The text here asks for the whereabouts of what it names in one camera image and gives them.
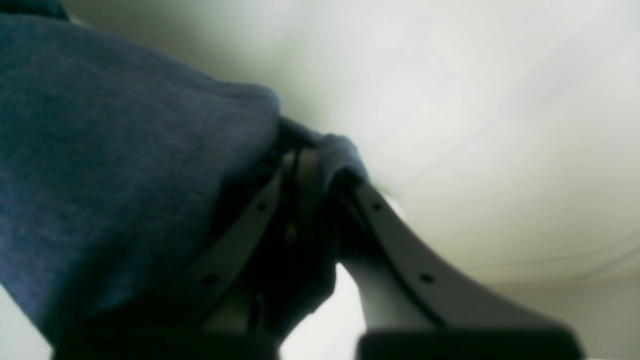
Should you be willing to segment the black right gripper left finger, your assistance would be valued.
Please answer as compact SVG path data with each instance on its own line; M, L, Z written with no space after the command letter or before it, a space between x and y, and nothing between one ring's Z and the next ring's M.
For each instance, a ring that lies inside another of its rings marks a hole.
M72 330L55 360L278 360L250 274L262 243L297 241L322 203L316 149L286 153L270 182L192 264Z

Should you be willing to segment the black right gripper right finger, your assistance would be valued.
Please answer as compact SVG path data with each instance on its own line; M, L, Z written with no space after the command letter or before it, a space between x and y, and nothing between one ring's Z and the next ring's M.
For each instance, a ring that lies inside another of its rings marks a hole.
M490 291L420 240L368 182L333 182L339 262L366 331L357 360L583 360L569 326Z

